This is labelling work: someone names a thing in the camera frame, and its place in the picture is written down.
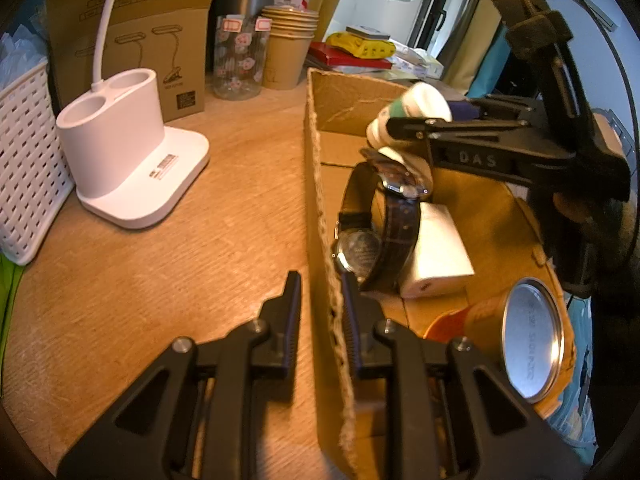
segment watch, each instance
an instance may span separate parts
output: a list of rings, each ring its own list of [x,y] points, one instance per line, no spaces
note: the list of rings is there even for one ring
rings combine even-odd
[[[430,189],[413,168],[372,148],[353,168],[335,227],[334,260],[341,272],[353,272],[360,290],[395,290],[398,275],[414,250],[420,229],[420,202]],[[371,205],[383,192],[382,228],[372,225]]]

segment wooden table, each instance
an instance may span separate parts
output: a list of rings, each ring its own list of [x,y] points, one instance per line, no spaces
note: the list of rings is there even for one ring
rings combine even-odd
[[[292,404],[268,402],[260,478],[341,478],[316,440],[303,195],[305,86],[263,89],[173,126],[210,143],[209,165],[159,225],[126,231],[73,194],[26,269],[6,355],[4,406],[50,469],[176,337],[224,336],[303,280]],[[270,386],[260,396],[269,397]]]

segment brown cardboard box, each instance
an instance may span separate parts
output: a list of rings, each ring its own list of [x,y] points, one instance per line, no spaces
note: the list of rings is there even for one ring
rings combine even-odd
[[[358,150],[366,145],[366,126],[404,90],[363,76],[314,69],[308,75],[306,213],[318,440],[343,471],[359,479],[385,477],[385,385],[350,378],[331,246],[351,168],[362,160]],[[386,316],[424,335],[441,314],[494,296],[524,276],[542,280],[562,304],[562,289],[542,250],[536,221],[522,200],[505,184],[478,176],[434,170],[433,178],[433,201],[449,208],[476,274],[464,291],[450,296],[403,301],[378,295]],[[564,358],[555,386],[535,405],[542,416],[558,406],[558,394],[574,369],[574,334],[564,309],[561,315]]]
[[[95,36],[104,0],[46,0],[60,105],[91,86]],[[102,58],[102,77],[151,68],[165,121],[204,109],[207,17],[211,0],[116,0]]]

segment watch face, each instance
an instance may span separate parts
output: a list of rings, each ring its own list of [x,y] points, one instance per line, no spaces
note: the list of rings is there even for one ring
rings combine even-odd
[[[335,250],[338,266],[364,280],[378,259],[380,238],[371,229],[352,229],[341,232]]]

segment white plastic basket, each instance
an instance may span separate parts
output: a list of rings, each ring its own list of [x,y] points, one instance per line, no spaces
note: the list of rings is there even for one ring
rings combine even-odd
[[[0,92],[0,250],[26,265],[74,187],[40,63]]]

